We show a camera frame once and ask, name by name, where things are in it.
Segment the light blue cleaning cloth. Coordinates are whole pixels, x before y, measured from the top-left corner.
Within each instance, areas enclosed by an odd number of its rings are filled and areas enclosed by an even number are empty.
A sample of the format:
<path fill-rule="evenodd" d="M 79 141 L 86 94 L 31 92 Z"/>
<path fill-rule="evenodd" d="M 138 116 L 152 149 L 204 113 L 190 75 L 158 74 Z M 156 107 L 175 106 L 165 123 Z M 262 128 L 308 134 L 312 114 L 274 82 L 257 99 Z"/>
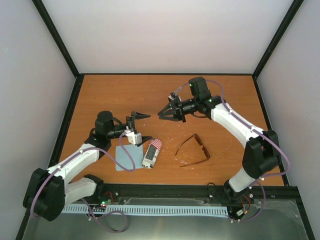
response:
<path fill-rule="evenodd" d="M 142 169 L 142 161 L 144 157 L 144 150 L 143 146 L 136 146 L 136 145 L 124 145 L 123 146 L 127 152 L 131 155 L 133 162 L 135 164 L 136 169 Z M 115 148 L 115 160 L 122 165 L 126 169 L 133 169 L 132 162 L 125 151 L 121 148 L 121 146 L 117 146 Z"/>

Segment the flag newsprint glasses case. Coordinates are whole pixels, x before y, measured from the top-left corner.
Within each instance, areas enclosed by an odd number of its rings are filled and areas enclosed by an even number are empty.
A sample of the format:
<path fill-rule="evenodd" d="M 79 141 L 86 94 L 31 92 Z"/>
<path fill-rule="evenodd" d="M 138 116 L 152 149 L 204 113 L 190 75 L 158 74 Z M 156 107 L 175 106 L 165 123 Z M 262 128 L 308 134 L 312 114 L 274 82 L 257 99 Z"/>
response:
<path fill-rule="evenodd" d="M 158 138 L 151 139 L 147 151 L 142 160 L 142 167 L 152 169 L 155 166 L 158 155 L 162 148 L 162 141 Z"/>

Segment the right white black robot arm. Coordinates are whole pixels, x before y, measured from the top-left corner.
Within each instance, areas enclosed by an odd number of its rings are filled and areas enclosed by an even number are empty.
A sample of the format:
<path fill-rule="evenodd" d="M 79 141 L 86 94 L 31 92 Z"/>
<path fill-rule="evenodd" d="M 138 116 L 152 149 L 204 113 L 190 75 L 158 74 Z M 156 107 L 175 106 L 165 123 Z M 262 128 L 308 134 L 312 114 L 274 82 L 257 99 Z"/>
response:
<path fill-rule="evenodd" d="M 250 123 L 230 107 L 222 94 L 212 96 L 207 83 L 208 80 L 202 76 L 190 79 L 187 85 L 192 98 L 181 100 L 179 91 L 175 90 L 168 96 L 168 104 L 157 115 L 161 120 L 185 122 L 186 115 L 199 112 L 220 124 L 242 144 L 242 167 L 223 187 L 226 199 L 231 202 L 279 165 L 281 150 L 273 130 L 264 131 Z"/>

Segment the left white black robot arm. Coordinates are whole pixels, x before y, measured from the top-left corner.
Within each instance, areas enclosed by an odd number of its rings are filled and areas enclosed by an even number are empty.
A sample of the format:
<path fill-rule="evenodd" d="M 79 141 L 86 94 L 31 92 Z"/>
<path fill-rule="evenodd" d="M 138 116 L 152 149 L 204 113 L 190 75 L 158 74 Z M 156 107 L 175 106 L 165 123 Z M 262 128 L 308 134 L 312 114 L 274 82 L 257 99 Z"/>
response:
<path fill-rule="evenodd" d="M 151 139 L 137 131 L 135 121 L 149 118 L 148 114 L 133 111 L 122 123 L 110 111 L 97 114 L 94 128 L 81 147 L 65 160 L 47 169 L 36 169 L 29 180 L 23 199 L 23 206 L 34 218 L 55 220 L 65 206 L 82 198 L 92 201 L 103 198 L 103 181 L 87 175 L 73 181 L 82 170 L 107 155 L 113 139 L 127 137 L 130 144 L 137 147 Z"/>

